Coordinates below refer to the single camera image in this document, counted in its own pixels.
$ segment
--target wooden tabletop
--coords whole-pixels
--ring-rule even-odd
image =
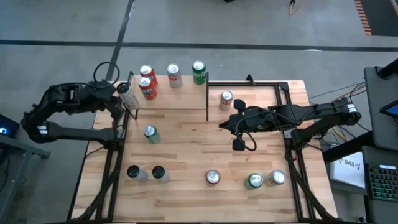
[[[169,87],[166,76],[158,75],[159,96],[145,101],[142,93],[134,91],[141,109],[138,119],[130,119],[114,222],[292,222],[297,220],[285,146],[281,132],[254,133],[258,149],[254,152],[232,150],[233,136],[218,128],[218,124],[236,113],[231,108],[218,108],[220,94],[225,88],[209,87],[209,122],[206,122],[206,84],[195,85],[192,76],[183,77],[180,89]],[[308,105],[303,81],[288,81],[294,104]],[[228,88],[234,98],[240,98],[247,106],[267,107],[276,105],[273,88]],[[143,135],[146,125],[156,126],[162,138],[159,144],[150,144]],[[98,112],[94,128],[111,126],[109,112]],[[101,145],[91,142],[88,152]],[[323,163],[317,149],[303,150],[310,188],[329,213],[336,216],[335,203]],[[83,167],[72,218],[81,215],[94,199],[101,185],[106,151],[90,155]],[[146,183],[138,183],[127,176],[127,168],[138,165],[150,176]],[[171,181],[159,183],[151,170],[164,166]],[[209,187],[205,172],[216,169],[221,182]],[[256,190],[246,190],[244,179],[253,172],[267,175],[274,169],[285,172],[283,185]],[[300,191],[304,213],[307,213],[304,194]],[[104,214],[108,211],[105,203]]]

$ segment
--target soda can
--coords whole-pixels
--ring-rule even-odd
[[[224,91],[221,94],[220,98],[220,109],[221,110],[229,110],[232,104],[232,100],[234,98],[234,95],[231,93],[231,91]]]
[[[274,170],[268,175],[267,185],[270,187],[281,185],[286,181],[285,173],[281,170]]]
[[[139,69],[139,73],[142,77],[149,77],[155,88],[157,87],[157,79],[154,68],[152,68],[150,65],[143,65]]]
[[[160,182],[166,183],[170,181],[169,173],[162,166],[155,166],[152,175]]]
[[[139,108],[139,102],[127,83],[121,83],[116,88],[120,98],[129,110]]]
[[[148,181],[148,173],[137,165],[130,166],[127,169],[127,175],[134,180],[138,180],[139,182]]]
[[[146,100],[153,100],[157,96],[154,84],[148,77],[141,77],[139,79],[139,88]]]
[[[148,125],[144,128],[144,136],[152,144],[158,144],[160,142],[160,134],[157,128],[153,125]]]
[[[206,82],[206,65],[197,60],[192,65],[193,70],[193,82],[197,85],[204,84]]]
[[[167,66],[167,75],[169,76],[169,83],[172,88],[182,86],[181,70],[177,64],[173,63]]]
[[[206,173],[206,181],[210,187],[214,187],[221,179],[221,175],[217,170],[209,170]]]
[[[262,176],[260,174],[253,173],[253,174],[250,174],[249,177],[244,181],[244,186],[248,190],[257,189],[257,188],[261,187],[263,181],[264,181],[264,179],[262,178]]]

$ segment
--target gray floor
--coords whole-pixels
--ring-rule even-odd
[[[0,0],[0,40],[116,42],[128,0]],[[398,47],[398,38],[367,36],[354,1],[305,0],[288,15],[289,1],[136,0],[125,42],[312,45]],[[0,113],[19,121],[51,84],[90,81],[94,67],[110,60],[113,47],[0,45]],[[122,47],[118,65],[122,79],[149,63],[157,73],[169,63],[190,73],[194,60],[203,60],[212,80],[241,80],[248,73],[257,80],[305,80],[309,96],[363,80],[363,68],[385,65],[392,52],[307,52],[298,50],[146,49]],[[100,70],[105,77],[106,69]],[[312,99],[334,100],[345,93]],[[366,94],[354,102],[371,128]],[[90,128],[94,115],[57,114],[64,126]],[[364,131],[347,127],[355,135]],[[31,161],[27,182],[14,205],[13,220],[29,223],[61,222],[67,217],[86,142],[56,141],[34,144],[21,129],[18,140],[52,152],[51,158]],[[355,221],[364,215],[361,195],[333,190],[339,217]]]

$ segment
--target can lid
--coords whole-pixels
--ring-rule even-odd
[[[132,165],[127,169],[127,175],[131,178],[135,178],[139,175],[139,167],[137,165]]]
[[[141,68],[139,69],[139,73],[143,74],[143,75],[148,75],[152,72],[152,67],[150,65],[143,65],[141,66]]]
[[[155,166],[155,168],[152,170],[152,175],[156,179],[162,178],[166,173],[166,170],[162,166]]]
[[[155,132],[156,132],[156,128],[152,125],[148,125],[144,128],[144,135],[147,137],[155,134]]]
[[[141,77],[139,79],[139,85],[142,87],[147,87],[150,85],[150,78],[148,77]]]
[[[220,173],[217,170],[209,170],[206,175],[207,181],[211,184],[217,184],[220,179]]]
[[[116,90],[118,91],[118,93],[127,93],[127,91],[129,91],[130,86],[127,83],[120,83],[118,85],[118,87],[116,88]]]
[[[278,184],[283,184],[286,180],[285,174],[281,170],[277,170],[274,172],[274,180]]]
[[[250,174],[249,176],[249,183],[254,188],[260,187],[263,181],[264,179],[260,174]]]
[[[180,68],[178,67],[177,64],[170,64],[167,67],[167,72],[171,73],[171,74],[176,74],[178,71],[180,70]]]
[[[205,67],[205,64],[202,61],[197,60],[193,63],[193,68],[196,70],[202,70]]]
[[[231,91],[226,90],[226,91],[224,91],[224,92],[221,94],[221,97],[222,97],[224,100],[231,100],[232,97],[233,97],[233,95],[232,95]]]

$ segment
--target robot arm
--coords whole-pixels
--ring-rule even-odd
[[[37,143],[52,142],[57,139],[75,139],[98,141],[104,148],[110,149],[117,142],[114,128],[102,130],[63,128],[47,118],[56,112],[67,114],[85,113],[107,109],[111,112],[114,124],[121,119],[124,110],[121,99],[113,96],[116,88],[107,81],[89,82],[87,84],[61,84],[50,86],[38,105],[33,104],[30,112],[25,112],[21,120],[31,140]]]
[[[221,123],[219,127],[236,135],[236,139],[233,140],[233,149],[236,151],[256,150],[256,142],[250,133],[287,130],[291,130],[288,147],[301,149],[313,136],[317,134],[323,136],[328,129],[336,125],[355,125],[361,118],[361,114],[357,112],[353,104],[348,103],[347,98],[320,105],[304,107],[280,105],[268,108],[246,107],[244,101],[234,100],[234,108],[238,110],[238,113],[232,114],[229,120]],[[305,129],[295,129],[304,121],[313,119],[320,119],[320,121]],[[248,134],[254,141],[253,149],[245,145],[242,133]]]

